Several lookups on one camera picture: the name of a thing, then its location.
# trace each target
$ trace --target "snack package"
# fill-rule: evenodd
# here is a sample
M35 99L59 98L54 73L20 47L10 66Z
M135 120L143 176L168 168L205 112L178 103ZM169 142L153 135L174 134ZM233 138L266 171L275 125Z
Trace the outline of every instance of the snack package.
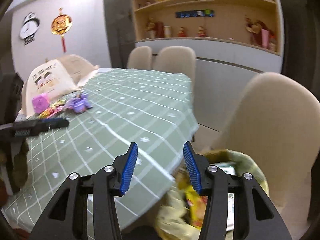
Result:
M192 185L185 189L186 202L190 210L190 225L201 229L208 197L199 196Z

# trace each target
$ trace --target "wall clock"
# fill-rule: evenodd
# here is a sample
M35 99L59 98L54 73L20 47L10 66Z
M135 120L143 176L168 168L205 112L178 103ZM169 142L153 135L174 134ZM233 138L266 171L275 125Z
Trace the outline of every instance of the wall clock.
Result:
M36 13L29 13L23 20L23 26L20 30L20 38L24 40L24 45L33 42L35 33L40 25L40 20L36 18Z

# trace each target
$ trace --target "figurine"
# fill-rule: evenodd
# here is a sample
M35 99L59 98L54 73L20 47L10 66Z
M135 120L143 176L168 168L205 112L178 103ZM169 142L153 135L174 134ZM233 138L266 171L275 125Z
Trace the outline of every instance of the figurine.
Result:
M178 33L178 37L180 37L180 38L186 37L186 33L184 31L184 27L180 27L179 33Z
M73 110L75 113L83 113L87 109L92 108L92 105L88 101L88 93L81 92L74 98L70 99L66 103L65 107Z
M276 38L274 35L270 35L270 39L269 39L269 49L271 51L276 52Z
M153 18L148 18L146 31L148 32L150 39L156 38L156 23L153 22Z
M207 34L205 33L205 29L200 26L198 29L198 37L207 37Z
M262 21L253 22L250 18L246 17L246 30L251 33L250 42L252 45L262 47L262 33L261 30L270 31L266 24Z

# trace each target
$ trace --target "dining table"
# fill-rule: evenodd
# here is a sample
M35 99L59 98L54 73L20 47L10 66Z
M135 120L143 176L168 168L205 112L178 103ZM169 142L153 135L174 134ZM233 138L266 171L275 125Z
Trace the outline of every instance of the dining table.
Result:
M130 188L115 197L120 229L126 228L173 185L183 145L198 129L191 80L182 73L117 68L93 77L83 90L91 109L81 114L66 110L60 116L69 120L69 127L28 138L28 180L3 210L29 232L69 174L94 174L136 142ZM89 194L88 237L94 239L92 201Z

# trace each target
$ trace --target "wooden shelf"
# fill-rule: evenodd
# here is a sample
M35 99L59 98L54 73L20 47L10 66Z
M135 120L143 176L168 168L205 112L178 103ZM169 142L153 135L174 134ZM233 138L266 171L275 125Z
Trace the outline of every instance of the wooden shelf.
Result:
M143 41L160 41L160 40L204 40L204 41L220 41L220 42L227 42L227 43L232 43L232 44L238 44L238 45L242 45L242 46L247 46L250 48L254 48L254 49L260 49L260 50L264 50L268 53L272 53L275 55L280 56L280 54L278 52L274 52L271 51L269 49L265 49L265 48L261 48L258 46L254 46L251 44L247 44L247 43L243 43L243 42L238 42L238 41L230 41L230 40L223 40L223 39L217 39L217 38L211 38L211 37L185 37L185 38L180 38L180 37L171 37L171 38L160 38L160 39L145 39L145 40L140 40L140 41L136 41L136 42L143 42Z
M148 13L155 10L160 10L168 6L178 6L184 3L199 3L199 2L210 2L212 4L233 4L248 7L261 8L268 11L276 10L276 3L270 0L165 0L156 2L148 6L135 10L136 13Z

